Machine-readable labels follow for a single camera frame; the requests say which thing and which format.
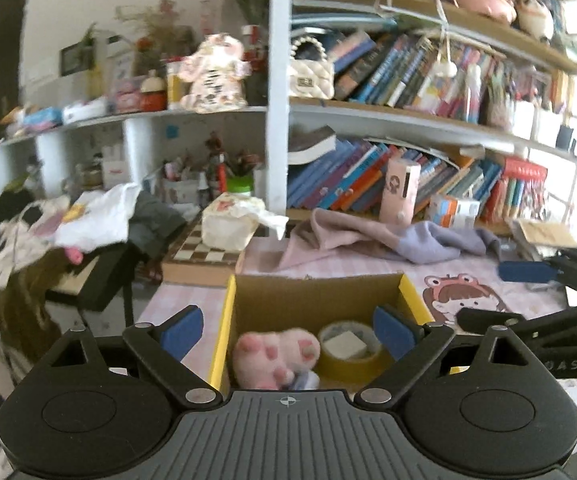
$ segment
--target frog headband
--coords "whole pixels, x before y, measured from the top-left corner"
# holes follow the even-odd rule
[[[484,289],[473,276],[468,274],[458,274],[457,278],[437,278],[436,276],[429,276],[424,280],[426,286],[433,291],[433,301],[439,301],[440,291],[448,285],[468,285],[476,290],[479,290],[483,296],[491,296],[491,293]]]

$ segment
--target purple cloth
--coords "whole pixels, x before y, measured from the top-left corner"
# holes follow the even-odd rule
[[[309,220],[293,229],[277,269],[325,258],[337,248],[387,260],[434,264],[459,258],[462,251],[483,256],[489,248],[499,257],[500,243],[486,229],[448,229],[432,222],[402,228],[315,209]]]

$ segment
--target white quilted handbag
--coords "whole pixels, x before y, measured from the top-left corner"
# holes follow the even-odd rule
[[[297,49],[304,43],[313,43],[320,52],[321,59],[295,59]],[[297,38],[291,47],[291,62],[288,66],[288,95],[291,97],[312,97],[331,99],[335,92],[333,64],[326,60],[322,43],[312,36]]]

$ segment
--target cartoon girl print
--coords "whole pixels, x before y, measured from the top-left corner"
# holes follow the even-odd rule
[[[428,288],[422,298],[435,321],[456,324],[455,316],[464,307],[510,312],[490,286],[480,284],[469,274],[427,276],[424,283]]]

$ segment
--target yellow box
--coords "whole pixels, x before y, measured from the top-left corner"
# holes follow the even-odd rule
[[[226,290],[208,382],[223,394],[228,393],[232,377],[228,363],[230,351],[242,333],[303,328],[317,335],[323,327],[341,320],[372,326],[373,312],[380,304],[392,305],[417,324],[433,321],[404,274],[325,280],[232,276]],[[383,350],[379,363],[373,363],[373,367],[377,367],[374,376],[391,363],[390,355]],[[345,386],[336,384],[335,380],[321,379],[323,388]]]

